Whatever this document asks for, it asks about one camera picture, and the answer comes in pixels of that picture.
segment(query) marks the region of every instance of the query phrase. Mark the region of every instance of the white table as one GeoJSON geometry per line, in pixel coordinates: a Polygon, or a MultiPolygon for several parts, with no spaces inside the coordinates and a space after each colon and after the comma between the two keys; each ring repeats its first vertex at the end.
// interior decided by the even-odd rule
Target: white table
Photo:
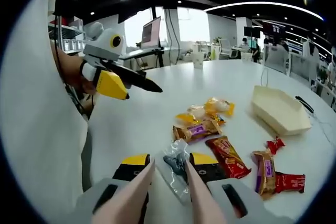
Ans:
{"type": "MultiPolygon", "coordinates": [[[[255,188],[257,166],[250,158],[252,151],[264,150],[264,144],[275,133],[250,112],[254,85],[260,84],[263,66],[241,60],[204,62],[194,69],[192,63],[148,71],[148,77],[163,89],[151,93],[132,87],[130,99],[114,100],[101,96],[89,121],[92,135],[91,178],[96,183],[112,177],[124,157],[140,153],[154,156],[172,141],[175,115],[190,105],[202,105],[209,97],[220,97],[236,104],[235,114],[227,119],[223,132],[252,172],[241,181],[255,188]]],[[[269,69],[269,86],[299,95],[315,109],[324,124],[325,133],[336,144],[336,114],[319,96],[298,81],[269,69]]],[[[265,202],[276,215],[297,219],[305,211],[328,174],[335,149],[323,135],[320,125],[312,119],[312,128],[304,135],[284,137],[287,145],[275,156],[276,171],[305,174],[303,194],[283,192],[265,202]]],[[[191,151],[212,155],[200,141],[190,145],[191,151]]],[[[150,188],[146,223],[193,223],[191,205],[182,206],[158,171],[150,188]]]]}

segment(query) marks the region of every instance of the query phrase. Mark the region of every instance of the white column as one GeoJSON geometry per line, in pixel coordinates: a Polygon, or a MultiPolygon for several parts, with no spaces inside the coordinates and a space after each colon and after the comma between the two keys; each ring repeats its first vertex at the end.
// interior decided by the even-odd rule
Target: white column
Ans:
{"type": "Polygon", "coordinates": [[[237,25],[237,45],[239,46],[243,38],[247,38],[244,36],[244,27],[252,27],[252,21],[246,17],[239,17],[236,18],[236,25],[237,25]]]}

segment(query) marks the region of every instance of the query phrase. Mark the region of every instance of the gray gripper base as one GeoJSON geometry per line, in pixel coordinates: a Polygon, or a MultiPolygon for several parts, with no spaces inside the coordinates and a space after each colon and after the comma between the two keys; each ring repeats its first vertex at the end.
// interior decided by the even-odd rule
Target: gray gripper base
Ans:
{"type": "Polygon", "coordinates": [[[104,193],[105,189],[109,185],[117,186],[114,195],[118,193],[125,185],[127,185],[128,181],[117,180],[112,178],[104,178],[99,181],[97,184],[92,186],[89,190],[87,190],[84,194],[82,194],[76,204],[76,208],[72,213],[67,215],[62,223],[66,224],[91,224],[93,210],[104,193]]]}
{"type": "Polygon", "coordinates": [[[294,221],[288,217],[277,217],[264,207],[264,202],[259,194],[245,186],[236,178],[228,178],[208,182],[207,186],[224,213],[227,223],[236,224],[292,224],[294,221]],[[224,188],[232,186],[243,202],[247,213],[242,218],[237,218],[233,206],[227,197],[224,188]]]}

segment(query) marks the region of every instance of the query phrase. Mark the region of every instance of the white wall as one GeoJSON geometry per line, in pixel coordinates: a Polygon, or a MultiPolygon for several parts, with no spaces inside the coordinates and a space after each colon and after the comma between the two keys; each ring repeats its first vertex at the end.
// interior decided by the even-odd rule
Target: white wall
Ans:
{"type": "Polygon", "coordinates": [[[231,46],[237,43],[236,21],[228,18],[208,14],[210,42],[216,37],[228,39],[231,46]]]}

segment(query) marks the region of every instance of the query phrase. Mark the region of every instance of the computer monitor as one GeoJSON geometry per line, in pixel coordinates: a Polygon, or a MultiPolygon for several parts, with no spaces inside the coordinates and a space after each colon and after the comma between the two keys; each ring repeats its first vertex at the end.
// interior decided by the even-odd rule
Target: computer monitor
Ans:
{"type": "Polygon", "coordinates": [[[158,17],[143,26],[141,49],[159,46],[160,21],[161,17],[158,17]]]}
{"type": "Polygon", "coordinates": [[[260,38],[260,30],[258,28],[253,28],[253,27],[244,27],[244,36],[247,37],[254,37],[254,38],[260,38]]]}
{"type": "Polygon", "coordinates": [[[248,39],[248,47],[249,48],[257,48],[257,42],[251,39],[248,39]]]}

